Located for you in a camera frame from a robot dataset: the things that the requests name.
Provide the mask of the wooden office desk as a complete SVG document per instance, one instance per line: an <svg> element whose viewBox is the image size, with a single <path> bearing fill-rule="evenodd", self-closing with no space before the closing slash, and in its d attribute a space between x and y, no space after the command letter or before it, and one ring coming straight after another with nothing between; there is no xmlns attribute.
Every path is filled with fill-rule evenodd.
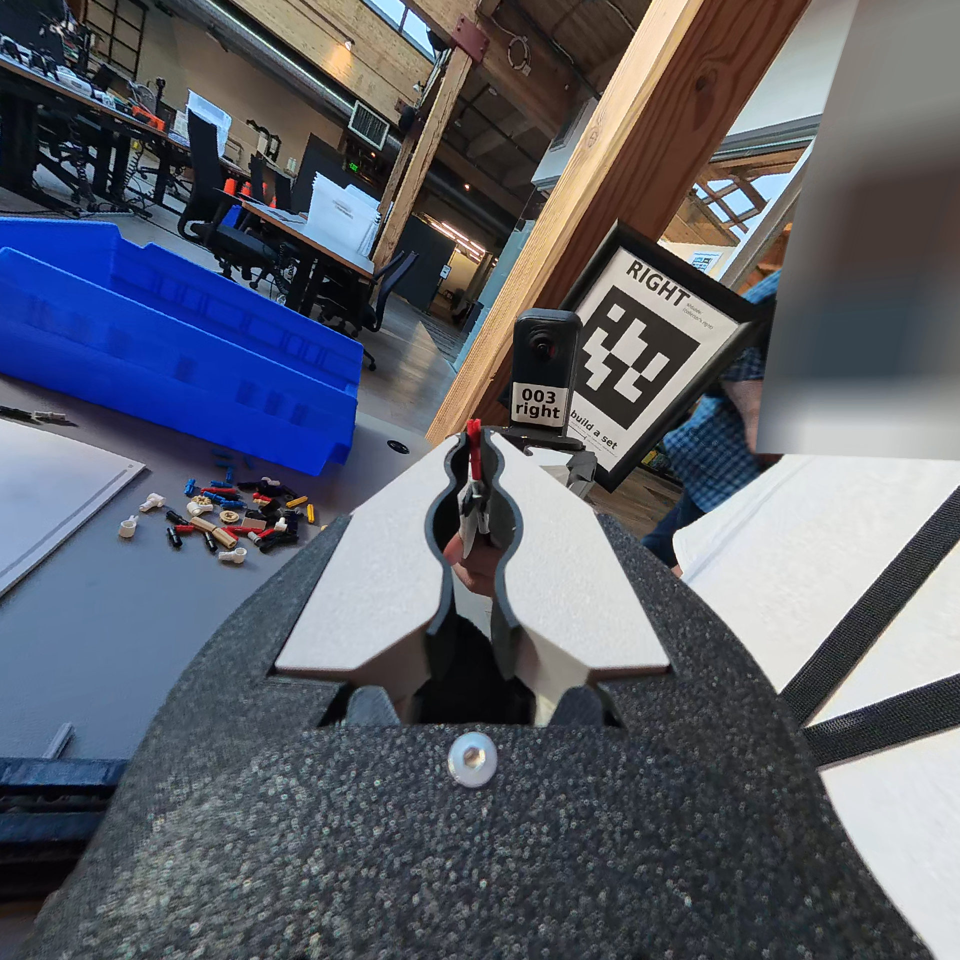
<svg viewBox="0 0 960 960"><path fill-rule="evenodd" d="M215 191L219 208L214 219L219 224L231 205L240 205L258 219L287 234L298 253L298 266L285 305L308 316L318 298L319 285L335 271L334 264L345 272L345 308L349 316L358 316L371 291L375 272L374 262L366 255L350 249L345 241L322 230L310 227L292 215L285 215L263 203L244 196L234 196L223 190Z"/></svg>

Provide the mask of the white cardboard boxes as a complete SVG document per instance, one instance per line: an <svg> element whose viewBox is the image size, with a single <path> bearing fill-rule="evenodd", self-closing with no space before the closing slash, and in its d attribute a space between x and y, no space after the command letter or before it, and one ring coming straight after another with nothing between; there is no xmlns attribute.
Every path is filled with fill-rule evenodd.
<svg viewBox="0 0 960 960"><path fill-rule="evenodd" d="M368 257L381 222L379 202L353 185L341 187L315 174L304 232L316 241L332 241Z"/></svg>

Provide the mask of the lego instruction booklet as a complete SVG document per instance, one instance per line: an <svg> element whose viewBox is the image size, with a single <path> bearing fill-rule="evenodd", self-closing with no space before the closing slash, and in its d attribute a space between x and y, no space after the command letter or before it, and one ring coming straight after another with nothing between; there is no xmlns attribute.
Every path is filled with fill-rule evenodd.
<svg viewBox="0 0 960 960"><path fill-rule="evenodd" d="M1 423L1 593L6 594L145 469L23 423Z"/></svg>

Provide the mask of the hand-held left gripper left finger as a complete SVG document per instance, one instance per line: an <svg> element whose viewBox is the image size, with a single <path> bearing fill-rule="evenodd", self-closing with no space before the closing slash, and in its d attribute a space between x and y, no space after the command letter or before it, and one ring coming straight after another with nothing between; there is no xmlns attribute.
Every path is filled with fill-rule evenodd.
<svg viewBox="0 0 960 960"><path fill-rule="evenodd" d="M441 606L443 565L428 509L450 484L457 436L357 507L274 668L289 676L378 686L391 700L428 679L425 630Z"/></svg>

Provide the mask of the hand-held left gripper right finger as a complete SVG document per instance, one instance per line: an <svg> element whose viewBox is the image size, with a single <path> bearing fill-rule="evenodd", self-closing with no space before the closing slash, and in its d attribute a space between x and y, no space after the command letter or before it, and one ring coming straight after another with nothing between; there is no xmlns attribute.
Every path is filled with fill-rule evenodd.
<svg viewBox="0 0 960 960"><path fill-rule="evenodd" d="M501 549L491 642L504 675L557 705L583 685L664 673L665 648L591 506L483 431L488 528Z"/></svg>

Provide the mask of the pile of small lego pins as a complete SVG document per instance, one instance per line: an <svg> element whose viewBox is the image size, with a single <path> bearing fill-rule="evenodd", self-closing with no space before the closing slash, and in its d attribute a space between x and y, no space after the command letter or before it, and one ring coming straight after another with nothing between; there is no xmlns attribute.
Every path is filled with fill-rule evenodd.
<svg viewBox="0 0 960 960"><path fill-rule="evenodd" d="M174 556L190 550L225 567L284 558L322 530L314 503L277 476L240 476L228 465L220 478L186 479L179 498L141 495L122 517L122 544L156 546Z"/></svg>

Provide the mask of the wall air vent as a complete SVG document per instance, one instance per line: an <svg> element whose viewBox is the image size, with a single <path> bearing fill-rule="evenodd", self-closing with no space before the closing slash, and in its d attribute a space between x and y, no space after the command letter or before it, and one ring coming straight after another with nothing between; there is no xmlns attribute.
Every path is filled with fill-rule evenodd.
<svg viewBox="0 0 960 960"><path fill-rule="evenodd" d="M383 150L390 134L389 121L376 113L365 102L354 102L346 128L374 150Z"/></svg>

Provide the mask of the person in plaid shirt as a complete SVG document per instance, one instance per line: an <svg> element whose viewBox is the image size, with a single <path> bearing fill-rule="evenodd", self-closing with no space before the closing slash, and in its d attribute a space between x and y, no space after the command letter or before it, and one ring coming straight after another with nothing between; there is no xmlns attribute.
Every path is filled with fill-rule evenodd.
<svg viewBox="0 0 960 960"><path fill-rule="evenodd" d="M663 439L682 492L642 544L676 575L674 535L758 478L779 459L758 454L763 378L771 327L706 388L694 411Z"/></svg>

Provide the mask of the blue plastic bin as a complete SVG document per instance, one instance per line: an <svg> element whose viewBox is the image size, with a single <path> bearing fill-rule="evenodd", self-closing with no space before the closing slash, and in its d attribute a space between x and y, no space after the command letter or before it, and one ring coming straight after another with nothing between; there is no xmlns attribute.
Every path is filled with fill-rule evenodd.
<svg viewBox="0 0 960 960"><path fill-rule="evenodd" d="M319 475L353 446L363 348L109 222L1 221L1 370Z"/></svg>

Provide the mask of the cluttered long workbench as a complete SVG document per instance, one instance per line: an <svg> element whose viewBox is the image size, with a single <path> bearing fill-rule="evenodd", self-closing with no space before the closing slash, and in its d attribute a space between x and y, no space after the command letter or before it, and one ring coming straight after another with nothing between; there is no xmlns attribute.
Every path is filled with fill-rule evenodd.
<svg viewBox="0 0 960 960"><path fill-rule="evenodd" d="M1 63L3 189L64 212L165 207L189 165L182 143L6 34Z"/></svg>

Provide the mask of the person's right hand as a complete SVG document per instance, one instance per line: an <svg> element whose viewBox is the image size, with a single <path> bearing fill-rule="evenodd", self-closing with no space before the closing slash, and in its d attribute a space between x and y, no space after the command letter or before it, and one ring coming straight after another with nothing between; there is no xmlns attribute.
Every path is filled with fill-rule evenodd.
<svg viewBox="0 0 960 960"><path fill-rule="evenodd" d="M494 596L503 550L492 544L487 536L476 534L467 553L461 534L456 533L443 548L442 556L471 593Z"/></svg>

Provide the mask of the wooden post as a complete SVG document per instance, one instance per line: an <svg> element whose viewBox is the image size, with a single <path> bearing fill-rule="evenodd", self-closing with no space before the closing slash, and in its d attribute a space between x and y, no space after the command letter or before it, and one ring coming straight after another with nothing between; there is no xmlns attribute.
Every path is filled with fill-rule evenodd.
<svg viewBox="0 0 960 960"><path fill-rule="evenodd" d="M611 226L660 239L809 6L655 1L474 340L426 440L502 424L515 319L558 308Z"/></svg>

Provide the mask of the black office chair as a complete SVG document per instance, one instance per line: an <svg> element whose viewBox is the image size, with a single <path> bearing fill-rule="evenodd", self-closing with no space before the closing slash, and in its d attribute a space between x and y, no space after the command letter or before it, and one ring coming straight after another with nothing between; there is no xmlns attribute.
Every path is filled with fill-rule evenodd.
<svg viewBox="0 0 960 960"><path fill-rule="evenodd" d="M179 235L192 243L204 244L224 205L225 176L220 166L218 128L193 111L187 114L189 152L194 181L183 213L177 222Z"/></svg>

